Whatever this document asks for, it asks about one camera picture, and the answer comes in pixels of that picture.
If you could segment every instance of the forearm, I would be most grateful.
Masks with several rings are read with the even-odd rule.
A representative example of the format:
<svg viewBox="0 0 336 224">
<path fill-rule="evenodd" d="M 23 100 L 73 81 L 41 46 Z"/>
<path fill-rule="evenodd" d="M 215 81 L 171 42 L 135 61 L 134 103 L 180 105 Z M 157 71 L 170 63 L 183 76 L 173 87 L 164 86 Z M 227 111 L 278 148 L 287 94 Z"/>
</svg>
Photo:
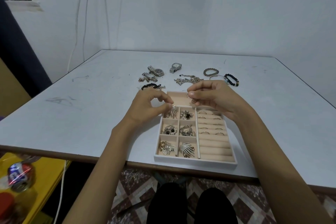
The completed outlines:
<svg viewBox="0 0 336 224">
<path fill-rule="evenodd" d="M 277 223 L 332 223 L 258 114 L 245 108 L 235 122 Z"/>
<path fill-rule="evenodd" d="M 123 120 L 113 128 L 105 150 L 63 224 L 107 222 L 133 131 L 130 124 L 126 128 Z"/>
</svg>

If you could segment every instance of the jewelry box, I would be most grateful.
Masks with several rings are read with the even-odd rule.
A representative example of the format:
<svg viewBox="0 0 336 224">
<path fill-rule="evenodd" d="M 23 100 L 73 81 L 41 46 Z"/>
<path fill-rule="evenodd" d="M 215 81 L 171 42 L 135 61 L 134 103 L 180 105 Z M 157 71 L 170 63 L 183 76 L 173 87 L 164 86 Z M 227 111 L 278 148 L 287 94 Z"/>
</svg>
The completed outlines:
<svg viewBox="0 0 336 224">
<path fill-rule="evenodd" d="M 186 92 L 168 91 L 167 94 L 177 108 L 176 116 L 166 113 L 161 117 L 154 161 L 197 167 L 235 168 L 237 159 L 223 115 L 211 107 L 196 107 Z"/>
</svg>

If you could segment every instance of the dark curtain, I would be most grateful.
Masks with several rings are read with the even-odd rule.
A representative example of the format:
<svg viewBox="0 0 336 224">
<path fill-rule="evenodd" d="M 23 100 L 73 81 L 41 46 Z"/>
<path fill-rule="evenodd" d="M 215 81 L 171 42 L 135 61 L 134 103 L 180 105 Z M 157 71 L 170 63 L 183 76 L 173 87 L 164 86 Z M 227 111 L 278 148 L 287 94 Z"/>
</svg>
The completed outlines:
<svg viewBox="0 0 336 224">
<path fill-rule="evenodd" d="M 0 58 L 31 97 L 52 84 L 5 0 L 0 0 Z"/>
</svg>

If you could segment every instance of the white table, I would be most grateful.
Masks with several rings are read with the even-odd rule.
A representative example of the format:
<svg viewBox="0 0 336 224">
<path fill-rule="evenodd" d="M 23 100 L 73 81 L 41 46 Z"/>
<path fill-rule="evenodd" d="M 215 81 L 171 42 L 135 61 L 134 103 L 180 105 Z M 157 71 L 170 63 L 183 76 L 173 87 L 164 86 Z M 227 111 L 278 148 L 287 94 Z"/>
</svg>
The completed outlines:
<svg viewBox="0 0 336 224">
<path fill-rule="evenodd" d="M 182 70 L 169 73 L 179 62 Z M 147 67 L 161 68 L 158 83 L 183 91 L 179 74 L 201 78 L 209 67 L 240 81 L 233 89 L 258 112 L 307 184 L 336 188 L 336 110 L 275 58 L 102 50 L 0 122 L 0 148 L 58 158 L 99 157 L 111 129 L 122 119 Z M 128 162 L 166 170 L 212 172 L 255 178 L 251 159 L 233 122 L 227 121 L 237 156 L 234 170 L 154 162 L 159 117 L 137 133 Z"/>
</svg>

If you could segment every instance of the hand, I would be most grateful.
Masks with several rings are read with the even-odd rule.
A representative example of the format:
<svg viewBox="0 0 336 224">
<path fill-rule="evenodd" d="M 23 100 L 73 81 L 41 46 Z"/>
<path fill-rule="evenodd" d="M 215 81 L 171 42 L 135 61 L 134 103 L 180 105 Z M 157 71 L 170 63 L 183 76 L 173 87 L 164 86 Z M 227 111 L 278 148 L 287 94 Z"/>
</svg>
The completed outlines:
<svg viewBox="0 0 336 224">
<path fill-rule="evenodd" d="M 196 106 L 206 105 L 220 111 L 231 120 L 249 104 L 222 80 L 203 80 L 188 89 L 188 96 Z"/>
<path fill-rule="evenodd" d="M 151 101 L 157 98 L 160 102 L 166 103 L 159 107 L 152 107 Z M 131 121 L 135 127 L 139 127 L 154 117 L 167 112 L 174 101 L 161 90 L 152 87 L 139 90 L 128 109 L 124 119 Z"/>
</svg>

